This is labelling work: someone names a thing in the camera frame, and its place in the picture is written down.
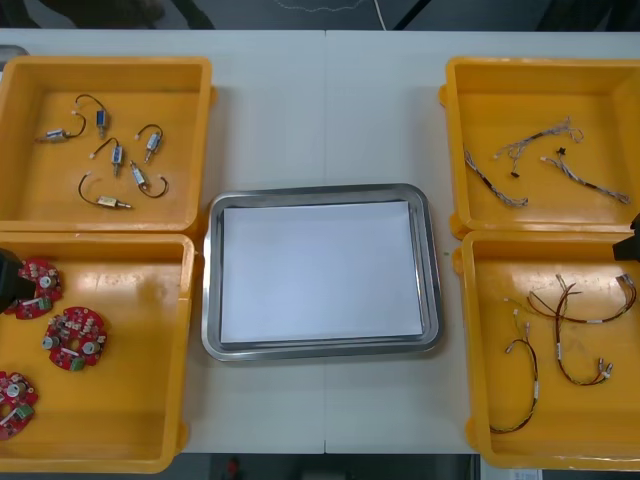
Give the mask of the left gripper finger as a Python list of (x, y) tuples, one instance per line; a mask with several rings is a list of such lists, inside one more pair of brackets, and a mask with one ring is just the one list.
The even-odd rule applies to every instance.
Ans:
[(35, 283), (22, 277), (4, 277), (1, 280), (0, 312), (6, 311), (18, 300), (30, 300), (35, 295)]
[(1, 279), (15, 280), (22, 268), (22, 260), (12, 251), (0, 249)]

